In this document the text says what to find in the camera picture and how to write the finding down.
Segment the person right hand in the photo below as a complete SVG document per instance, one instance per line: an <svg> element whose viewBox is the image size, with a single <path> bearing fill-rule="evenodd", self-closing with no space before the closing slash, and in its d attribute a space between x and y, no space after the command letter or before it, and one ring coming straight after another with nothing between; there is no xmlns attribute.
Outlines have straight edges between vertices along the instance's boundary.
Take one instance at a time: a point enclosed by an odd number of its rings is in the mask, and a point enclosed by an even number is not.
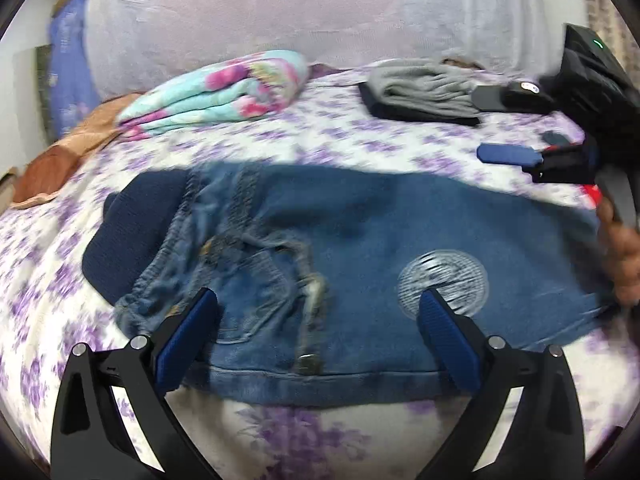
<svg viewBox="0 0 640 480"><path fill-rule="evenodd" d="M605 197L600 200L597 215L605 269L613 282L615 296L623 306L633 307L640 296L639 233L614 219L614 208Z"/></svg>

